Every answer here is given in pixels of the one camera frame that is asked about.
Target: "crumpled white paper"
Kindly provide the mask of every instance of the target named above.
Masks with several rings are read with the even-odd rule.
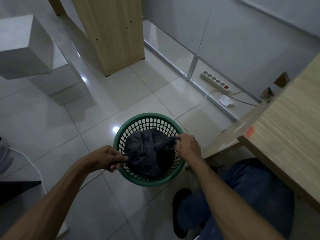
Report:
[[[226,107],[235,105],[235,103],[226,95],[222,95],[219,101]]]

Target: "hand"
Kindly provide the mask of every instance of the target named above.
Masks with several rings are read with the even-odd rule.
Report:
[[[90,172],[105,169],[113,173],[121,167],[121,163],[128,160],[128,157],[111,146],[105,145],[84,156],[81,160],[89,167]]]
[[[203,160],[201,156],[201,148],[198,142],[195,140],[195,137],[188,134],[180,134],[180,140],[176,140],[176,146],[174,149],[177,151],[177,155],[182,157],[188,164],[196,160]]]

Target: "person's leg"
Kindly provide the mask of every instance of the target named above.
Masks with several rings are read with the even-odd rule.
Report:
[[[222,179],[284,237],[289,236],[294,216],[294,193],[258,159],[234,164]],[[184,231],[208,221],[198,240],[222,239],[202,191],[181,202],[177,219]]]

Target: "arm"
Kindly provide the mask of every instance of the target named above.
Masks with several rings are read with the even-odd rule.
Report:
[[[128,157],[121,155],[109,145],[82,157],[9,229],[2,240],[54,240],[88,174],[98,169],[114,172],[126,159]]]
[[[284,239],[209,167],[194,136],[179,135],[176,151],[193,169],[225,239]]]

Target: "green plastic basket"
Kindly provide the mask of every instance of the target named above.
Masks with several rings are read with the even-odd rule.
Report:
[[[124,123],[115,136],[113,148],[124,153],[126,138],[136,131],[156,128],[158,131],[168,136],[176,136],[183,133],[182,129],[172,119],[159,113],[142,113],[132,117]],[[172,180],[183,168],[185,161],[181,157],[175,157],[173,165],[168,172],[161,178],[150,179],[130,172],[129,168],[122,166],[119,171],[123,177],[130,182],[144,186],[153,187],[165,184]]]

